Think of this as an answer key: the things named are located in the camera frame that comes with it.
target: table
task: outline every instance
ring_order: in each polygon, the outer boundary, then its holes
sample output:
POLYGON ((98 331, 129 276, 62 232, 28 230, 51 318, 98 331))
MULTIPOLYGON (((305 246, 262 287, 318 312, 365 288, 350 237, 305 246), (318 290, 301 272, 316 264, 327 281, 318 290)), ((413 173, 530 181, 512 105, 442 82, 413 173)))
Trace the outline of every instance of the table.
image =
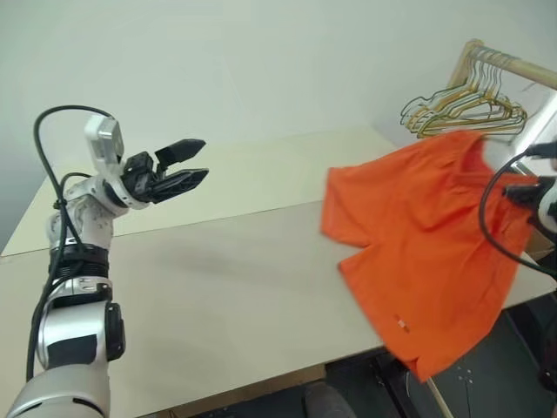
MULTIPOLYGON (((382 342, 336 264, 355 248, 319 233, 320 202, 117 237, 115 301, 128 348, 110 366, 112 416, 195 401, 382 342)), ((0 259, 0 406, 23 385, 29 319, 47 251, 0 259)), ((510 306, 552 292, 520 268, 510 306)))

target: orange shirt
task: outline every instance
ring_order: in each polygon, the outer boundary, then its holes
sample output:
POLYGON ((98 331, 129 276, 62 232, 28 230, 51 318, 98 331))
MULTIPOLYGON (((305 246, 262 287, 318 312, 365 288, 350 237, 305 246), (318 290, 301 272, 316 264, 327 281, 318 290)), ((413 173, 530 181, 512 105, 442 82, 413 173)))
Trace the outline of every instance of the orange shirt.
MULTIPOLYGON (((364 247, 340 270, 387 348, 422 381, 489 333, 516 273, 480 230, 493 176, 482 146, 481 133, 455 131, 328 174, 321 229, 364 247)), ((504 174, 487 201, 488 227, 516 254, 532 232, 530 212, 502 187, 534 183, 504 174)))

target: black cable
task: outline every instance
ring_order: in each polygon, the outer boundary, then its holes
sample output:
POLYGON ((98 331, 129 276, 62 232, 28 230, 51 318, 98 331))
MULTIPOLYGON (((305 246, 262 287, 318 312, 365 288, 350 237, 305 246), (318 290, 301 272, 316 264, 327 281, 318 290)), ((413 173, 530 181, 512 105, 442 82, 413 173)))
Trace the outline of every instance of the black cable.
POLYGON ((517 162, 519 159, 525 157, 527 155, 527 152, 522 152, 514 157, 512 157, 511 159, 509 159, 492 177, 491 180, 489 180, 489 183, 487 183, 486 189, 484 190, 483 194, 481 195, 481 200, 480 200, 480 209, 478 211, 479 214, 479 218, 480 218, 480 229, 482 231, 482 233, 484 234, 484 236, 486 237, 487 241, 489 241, 489 243, 495 247, 500 253, 505 254, 509 259, 516 261, 517 263, 520 263, 523 266, 526 267, 530 267, 533 270, 536 270, 538 272, 541 273, 545 273, 545 274, 549 274, 552 277, 557 277, 557 272, 550 269, 550 268, 545 268, 543 266, 539 266, 535 263, 532 263, 528 260, 524 260, 522 259, 520 256, 511 253, 509 250, 507 250, 498 240, 495 239, 495 237, 489 232, 489 229, 487 228, 486 225, 486 204, 487 204, 487 199, 489 198, 489 195, 491 194, 491 191, 493 190, 495 184, 497 183, 497 180, 499 180, 499 178, 503 175, 503 173, 508 170, 511 165, 513 165, 515 162, 517 162))
POLYGON ((60 180, 60 188, 62 189, 62 192, 64 191, 64 188, 66 186, 66 182, 71 179, 72 177, 85 177, 87 179, 89 179, 91 176, 90 174, 86 174, 84 172, 69 172, 67 174, 65 174, 62 177, 62 180, 60 180))
MULTIPOLYGON (((40 158, 41 163, 43 164, 44 170, 46 171, 46 174, 48 175, 50 182, 52 183, 52 187, 54 188, 54 192, 56 193, 57 196, 57 204, 60 210, 60 237, 58 240, 58 250, 56 256, 54 260, 50 263, 48 278, 46 280, 46 283, 44 284, 43 291, 41 292, 41 297, 38 300, 37 306, 35 307, 35 311, 33 312, 33 316, 31 318, 31 327, 29 333, 29 344, 27 347, 27 361, 26 361, 26 372, 25 372, 26 381, 30 381, 34 375, 35 352, 37 350, 38 329, 40 326, 40 320, 43 315, 43 310, 46 305, 46 301, 53 288, 52 283, 57 276, 58 267, 60 266, 60 263, 62 262, 64 256, 64 247, 66 245, 66 238, 68 236, 68 228, 70 228, 71 233, 76 239, 77 244, 80 246, 80 249, 82 250, 84 249, 84 245, 81 242, 81 239, 79 238, 79 235, 77 234, 76 229, 71 222, 68 211, 66 210, 66 202, 64 200, 64 189, 62 185, 58 183, 56 175, 52 171, 52 167, 50 166, 50 163, 46 158, 46 155, 44 154, 44 149, 43 149, 43 145, 41 144, 41 138, 39 132, 41 123, 47 116, 51 115, 52 113, 56 113, 58 111, 70 111, 70 110, 92 111, 101 114, 103 116, 106 116, 107 118, 112 118, 112 115, 110 113, 107 113, 106 111, 102 111, 94 107, 83 106, 80 104, 66 104, 63 106, 52 107, 42 112, 40 115, 38 115, 37 119, 35 120, 35 124, 33 125, 33 140, 35 142, 35 147, 37 148, 38 157, 40 158)), ((82 175, 83 173, 69 173, 69 174, 71 175, 64 176, 63 178, 64 184, 69 177, 73 177, 74 175, 82 175)))

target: clothes hanger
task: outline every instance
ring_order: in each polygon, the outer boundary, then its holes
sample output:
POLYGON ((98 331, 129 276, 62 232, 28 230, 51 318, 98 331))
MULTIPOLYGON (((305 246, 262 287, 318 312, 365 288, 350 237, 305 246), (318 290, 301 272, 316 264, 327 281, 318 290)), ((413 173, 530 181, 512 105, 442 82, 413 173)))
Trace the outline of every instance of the clothes hanger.
MULTIPOLYGON (((468 74, 475 74, 475 66, 472 59, 467 60, 468 74)), ((417 97, 408 102, 400 112, 400 124, 405 125, 408 129, 412 125, 413 120, 422 116, 425 112, 435 109, 436 104, 443 98, 458 97, 468 92, 471 88, 472 77, 468 77, 464 84, 436 91, 430 98, 417 97)))
POLYGON ((427 122, 430 118, 439 116, 447 105, 458 101, 458 100, 469 100, 472 98, 474 93, 478 92, 478 89, 482 86, 484 79, 483 74, 483 63, 479 60, 474 60, 472 57, 473 53, 468 56, 469 74, 471 74, 466 82, 460 87, 455 89, 448 89, 445 91, 450 91, 450 94, 441 95, 438 97, 438 101, 431 103, 428 106, 424 106, 421 110, 415 112, 408 123, 406 123, 406 128, 412 133, 419 131, 420 127, 427 122))
MULTIPOLYGON (((491 68, 488 68, 487 82, 479 86, 479 89, 482 90, 482 94, 474 96, 472 100, 465 98, 464 100, 457 101, 457 103, 446 106, 444 112, 438 116, 428 119, 418 129, 417 133, 419 138, 431 136, 450 128, 452 128, 450 129, 451 131, 454 129, 467 128, 483 131, 488 130, 490 132, 511 130, 514 133, 518 133, 524 129, 524 124, 527 119, 526 111, 524 111, 524 109, 522 109, 519 105, 512 105, 506 96, 500 94, 500 87, 502 86, 501 67, 504 66, 502 65, 503 61, 506 62, 513 58, 493 50, 487 52, 492 54, 490 57, 492 61, 495 60, 496 64, 501 64, 489 65, 491 68), (470 118, 471 115, 461 117, 464 111, 484 104, 488 104, 490 106, 490 112, 474 114, 474 118, 470 118), (499 106, 500 109, 495 113, 493 113, 494 105, 499 106)), ((480 74, 486 74, 483 66, 480 67, 480 74)))

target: wooden rod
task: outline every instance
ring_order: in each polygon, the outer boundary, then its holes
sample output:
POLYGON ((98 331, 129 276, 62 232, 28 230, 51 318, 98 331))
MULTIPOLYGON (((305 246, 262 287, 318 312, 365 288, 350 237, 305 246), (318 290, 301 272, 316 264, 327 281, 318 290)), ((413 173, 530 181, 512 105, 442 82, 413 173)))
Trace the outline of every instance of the wooden rod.
MULTIPOLYGON (((479 39, 473 39, 466 43, 462 53, 460 54, 459 62, 457 63, 449 81, 449 88, 464 84, 466 78, 468 77, 469 70, 467 57, 473 49, 481 46, 484 46, 484 43, 479 39)), ((480 54, 474 59, 476 61, 494 65, 505 71, 512 72, 513 74, 557 90, 557 72, 540 67, 539 65, 528 63, 528 61, 524 61, 520 58, 501 60, 493 54, 480 54)))
POLYGON ((528 61, 524 61, 523 59, 515 58, 507 61, 503 65, 497 65, 496 60, 493 59, 493 55, 483 54, 476 58, 476 60, 486 64, 495 65, 496 67, 512 72, 517 76, 527 78, 528 80, 535 81, 538 84, 543 84, 551 89, 557 90, 557 72, 540 67, 536 64, 528 63, 528 61))
POLYGON ((426 384, 429 387, 429 390, 431 390, 431 392, 433 394, 433 398, 435 398, 435 401, 437 402, 437 405, 439 406, 443 416, 445 418, 454 418, 453 413, 451 412, 451 410, 447 406, 445 400, 443 399, 443 395, 437 389, 437 386, 435 385, 435 382, 433 381, 433 379, 431 377, 429 379, 427 379, 426 384))

